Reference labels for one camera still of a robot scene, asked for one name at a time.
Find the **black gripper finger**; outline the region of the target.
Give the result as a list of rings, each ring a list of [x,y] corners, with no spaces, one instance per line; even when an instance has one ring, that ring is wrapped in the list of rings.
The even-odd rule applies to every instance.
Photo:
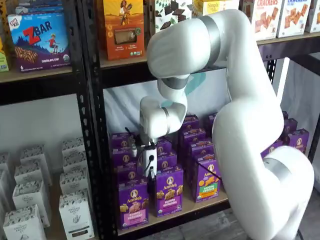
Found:
[[[148,174],[148,186],[149,187],[153,187],[154,186],[155,179],[156,179],[156,173],[154,171],[154,167],[151,166],[149,168],[149,174]]]

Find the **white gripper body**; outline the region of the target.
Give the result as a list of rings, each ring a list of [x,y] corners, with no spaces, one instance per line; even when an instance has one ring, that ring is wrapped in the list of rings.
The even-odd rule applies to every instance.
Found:
[[[148,177],[150,167],[153,167],[157,174],[157,148],[155,145],[147,146],[142,151],[142,173],[144,177]]]

